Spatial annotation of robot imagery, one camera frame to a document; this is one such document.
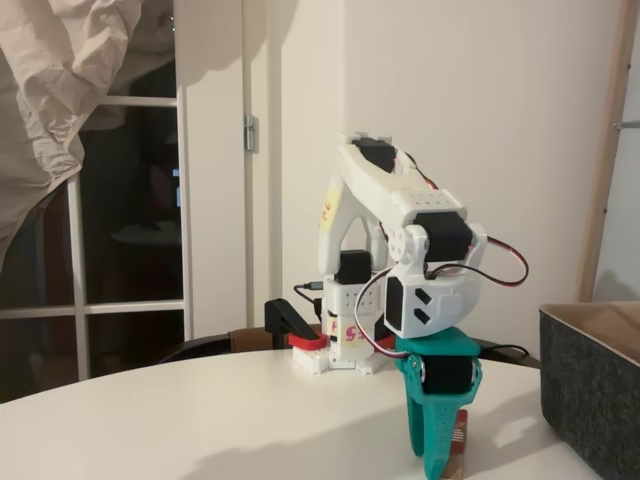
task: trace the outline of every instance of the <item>yellow sticker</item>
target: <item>yellow sticker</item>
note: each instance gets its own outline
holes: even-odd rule
[[[329,191],[327,192],[327,198],[324,201],[324,205],[322,206],[322,216],[320,217],[320,230],[324,230],[325,232],[329,231],[331,228],[331,224],[333,223],[333,219],[336,216],[336,210],[338,209],[338,204],[340,203],[340,196],[342,192],[335,187],[329,187]]]

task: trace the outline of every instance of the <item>small wooden block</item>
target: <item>small wooden block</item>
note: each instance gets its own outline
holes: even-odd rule
[[[460,410],[451,442],[449,462],[442,473],[442,480],[464,480],[464,448],[467,443],[467,420],[469,412]]]

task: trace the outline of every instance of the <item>wooden frame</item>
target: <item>wooden frame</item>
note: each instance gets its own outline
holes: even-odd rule
[[[589,302],[593,296],[607,202],[620,132],[614,124],[622,119],[624,101],[629,80],[631,53],[635,39],[638,7],[640,0],[623,0],[620,6],[620,18],[615,42],[609,92],[602,125],[598,164],[596,168],[594,191],[587,224],[586,239],[583,243],[582,259],[578,269],[576,300]]]

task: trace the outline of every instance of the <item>dark chair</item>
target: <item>dark chair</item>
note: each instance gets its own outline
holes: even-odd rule
[[[316,331],[320,330],[320,325],[313,325]],[[540,362],[535,358],[524,355],[519,350],[513,348],[494,349],[495,343],[486,340],[477,340],[483,348],[480,358],[493,360],[501,363],[510,363],[531,368],[540,368]],[[160,363],[178,362],[193,358],[211,357],[214,355],[226,355],[228,353],[257,352],[272,350],[273,337],[262,328],[244,328],[235,330],[226,335],[214,335],[211,337],[199,338],[184,342],[176,347],[175,351],[167,355]]]

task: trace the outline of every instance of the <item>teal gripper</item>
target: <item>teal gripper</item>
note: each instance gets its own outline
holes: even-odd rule
[[[480,346],[455,327],[428,337],[396,339],[396,350],[409,356],[396,360],[404,375],[409,417],[409,436],[416,456],[424,455],[427,480],[439,480],[449,454],[458,410],[473,402],[482,369],[478,355]],[[473,358],[475,378],[464,394],[425,394],[422,391],[422,358],[424,356],[468,356]]]

